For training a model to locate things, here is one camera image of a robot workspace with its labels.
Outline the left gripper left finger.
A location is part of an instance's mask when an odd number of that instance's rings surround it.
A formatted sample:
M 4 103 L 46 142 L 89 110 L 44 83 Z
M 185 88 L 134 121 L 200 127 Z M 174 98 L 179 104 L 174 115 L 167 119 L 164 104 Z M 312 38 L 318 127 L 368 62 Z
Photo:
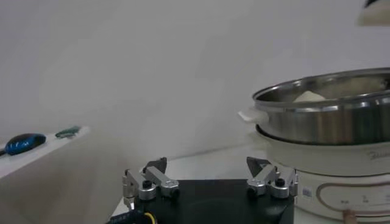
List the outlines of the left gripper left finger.
M 152 201 L 157 194 L 176 200 L 180 196 L 178 180 L 165 175 L 168 160 L 166 157 L 149 161 L 139 171 L 126 169 L 122 176 L 123 203 L 128 210 L 134 210 L 135 201 Z

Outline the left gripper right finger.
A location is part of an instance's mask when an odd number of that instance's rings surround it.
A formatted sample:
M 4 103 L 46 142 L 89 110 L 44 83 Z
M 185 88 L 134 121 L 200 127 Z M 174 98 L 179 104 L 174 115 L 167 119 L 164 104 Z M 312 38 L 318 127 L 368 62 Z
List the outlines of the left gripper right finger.
M 270 194 L 285 199 L 298 195 L 298 174 L 296 169 L 276 166 L 266 159 L 247 157 L 246 163 L 252 178 L 247 180 L 247 195 L 258 198 Z

